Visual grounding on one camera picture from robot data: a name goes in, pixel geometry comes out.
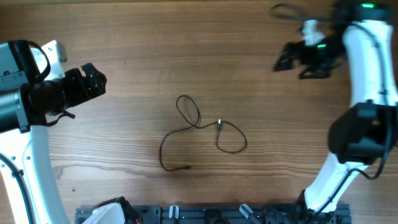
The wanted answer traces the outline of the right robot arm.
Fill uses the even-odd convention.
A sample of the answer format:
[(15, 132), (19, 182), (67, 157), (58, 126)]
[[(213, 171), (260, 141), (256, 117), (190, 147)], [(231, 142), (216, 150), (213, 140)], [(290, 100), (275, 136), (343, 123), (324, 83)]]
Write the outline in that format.
[(270, 14), (302, 21), (302, 40), (285, 45), (274, 70), (290, 70), (297, 60), (305, 66), (300, 79), (308, 80), (328, 78), (339, 57), (346, 57), (349, 66), (349, 108), (331, 125), (326, 161), (303, 192), (305, 207), (315, 219), (336, 210), (357, 175), (377, 179), (397, 144), (392, 9), (376, 1), (337, 1), (327, 19), (333, 33), (327, 36), (317, 28), (319, 17), (296, 4), (285, 4), (286, 14), (280, 12), (281, 7), (276, 4)]

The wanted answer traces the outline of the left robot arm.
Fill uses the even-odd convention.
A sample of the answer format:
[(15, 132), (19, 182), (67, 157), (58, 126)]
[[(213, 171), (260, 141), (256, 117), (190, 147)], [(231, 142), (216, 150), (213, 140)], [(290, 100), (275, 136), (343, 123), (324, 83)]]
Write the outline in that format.
[(64, 70), (62, 44), (1, 44), (1, 175), (16, 223), (68, 223), (49, 156), (52, 123), (101, 96), (107, 79), (93, 64)]

